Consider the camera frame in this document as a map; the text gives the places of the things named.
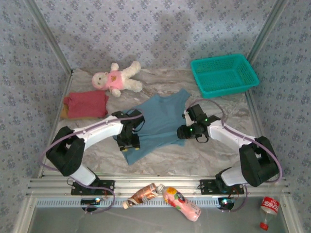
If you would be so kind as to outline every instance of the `stuffed animal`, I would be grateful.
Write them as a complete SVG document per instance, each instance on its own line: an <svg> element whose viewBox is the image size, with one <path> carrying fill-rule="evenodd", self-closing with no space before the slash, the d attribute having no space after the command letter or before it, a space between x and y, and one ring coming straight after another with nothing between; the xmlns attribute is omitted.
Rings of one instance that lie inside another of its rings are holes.
<svg viewBox="0 0 311 233"><path fill-rule="evenodd" d="M142 90L142 83L130 79L141 69L140 63L133 61L130 67L119 71L117 63L111 64L110 73L99 72L92 78L93 87L98 90L109 90L114 97L120 97L122 90L131 90L139 92Z"/></svg>

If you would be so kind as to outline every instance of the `wallpaper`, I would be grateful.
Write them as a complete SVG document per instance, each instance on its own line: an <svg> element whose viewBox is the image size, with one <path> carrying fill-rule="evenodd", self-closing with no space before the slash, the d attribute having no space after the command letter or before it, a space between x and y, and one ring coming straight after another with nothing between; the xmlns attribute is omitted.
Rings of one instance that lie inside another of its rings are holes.
<svg viewBox="0 0 311 233"><path fill-rule="evenodd" d="M247 55L275 0L36 0L71 68Z"/></svg>
<svg viewBox="0 0 311 233"><path fill-rule="evenodd" d="M290 0L254 64L253 90L265 133L311 232L311 2Z"/></svg>
<svg viewBox="0 0 311 233"><path fill-rule="evenodd" d="M66 74L22 0L1 0L0 9L0 233L10 233Z"/></svg>

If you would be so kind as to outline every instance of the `pink towel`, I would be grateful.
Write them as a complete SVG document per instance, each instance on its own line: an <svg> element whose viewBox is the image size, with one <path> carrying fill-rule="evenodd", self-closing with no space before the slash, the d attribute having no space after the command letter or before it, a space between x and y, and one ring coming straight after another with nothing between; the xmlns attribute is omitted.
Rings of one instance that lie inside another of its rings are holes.
<svg viewBox="0 0 311 233"><path fill-rule="evenodd" d="M64 104L68 106L68 118L103 118L108 114L107 101L108 96L104 91L70 93L64 98Z"/></svg>

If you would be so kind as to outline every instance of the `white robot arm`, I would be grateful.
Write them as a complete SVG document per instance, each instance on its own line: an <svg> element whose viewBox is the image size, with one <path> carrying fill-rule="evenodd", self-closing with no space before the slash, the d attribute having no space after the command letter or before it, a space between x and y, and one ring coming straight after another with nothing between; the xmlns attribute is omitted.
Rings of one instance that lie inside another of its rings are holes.
<svg viewBox="0 0 311 233"><path fill-rule="evenodd" d="M70 176L83 185L94 183L97 176L82 164L84 151L90 146L105 138L117 136L120 150L140 148L139 137L133 133L133 129L144 121L142 113L134 110L131 114L115 112L111 116L86 127L71 130L63 127L57 133L54 141L72 134L71 137L61 141L52 147L46 157L63 174Z"/></svg>

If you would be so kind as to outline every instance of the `mounting plate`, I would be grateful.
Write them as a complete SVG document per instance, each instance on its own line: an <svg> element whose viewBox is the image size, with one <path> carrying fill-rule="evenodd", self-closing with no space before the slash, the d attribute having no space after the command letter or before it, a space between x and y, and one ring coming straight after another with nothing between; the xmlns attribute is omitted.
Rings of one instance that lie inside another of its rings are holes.
<svg viewBox="0 0 311 233"><path fill-rule="evenodd" d="M201 190L202 195L235 195L244 194L244 188L242 184L236 184L233 186L227 186L227 190L220 190L216 184L216 180L200 180L198 189Z"/></svg>
<svg viewBox="0 0 311 233"><path fill-rule="evenodd" d="M110 188L112 191L115 189L114 180L100 180L94 184L94 187ZM89 189L80 186L78 183L73 182L71 188L71 195L73 196L112 196L109 191L102 189Z"/></svg>

